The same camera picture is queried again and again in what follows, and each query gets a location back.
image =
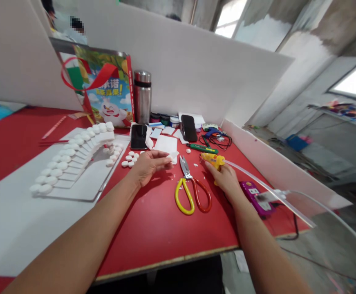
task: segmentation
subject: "black phone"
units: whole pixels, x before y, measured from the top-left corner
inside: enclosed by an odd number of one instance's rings
[[[130,141],[130,148],[134,150],[148,149],[145,144],[146,139],[146,125],[133,125],[132,135]]]
[[[192,116],[182,114],[181,131],[183,139],[189,142],[197,142],[197,132],[195,130],[194,118]]]

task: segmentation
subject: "pencil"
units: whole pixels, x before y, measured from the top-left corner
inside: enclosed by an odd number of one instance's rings
[[[63,120],[66,118],[66,116],[62,117],[56,124],[55,126],[53,126],[51,128],[51,130],[49,130],[43,137],[42,140],[44,140],[45,138],[47,138],[59,125],[61,122],[63,122]]]
[[[95,123],[93,122],[93,120],[91,119],[90,115],[87,114],[87,118],[89,119],[89,121],[91,122],[91,125],[94,125]]]

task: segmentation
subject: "paint jar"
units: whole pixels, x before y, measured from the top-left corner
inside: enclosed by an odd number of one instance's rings
[[[179,118],[175,116],[170,117],[170,127],[173,127],[174,129],[179,128]]]
[[[150,114],[150,122],[151,122],[151,123],[160,122],[160,114],[151,113],[151,114]]]
[[[168,125],[170,124],[170,117],[161,114],[161,115],[160,115],[160,122],[161,122],[163,125],[165,125],[166,127],[168,127]]]

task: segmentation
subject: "stainless steel thermos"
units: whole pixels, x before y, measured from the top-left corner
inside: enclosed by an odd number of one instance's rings
[[[136,70],[134,72],[134,115],[136,123],[140,125],[149,123],[151,102],[151,74],[147,71]]]

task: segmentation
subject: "red scissor handle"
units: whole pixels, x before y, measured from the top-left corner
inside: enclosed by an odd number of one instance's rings
[[[194,187],[195,201],[197,202],[198,209],[203,213],[209,212],[210,209],[212,208],[212,198],[210,197],[210,193],[209,193],[208,189],[198,179],[192,178],[192,181],[193,181],[193,187]],[[197,187],[195,185],[196,183],[205,191],[206,196],[208,197],[208,207],[207,208],[204,208],[199,201],[198,191],[197,191]]]

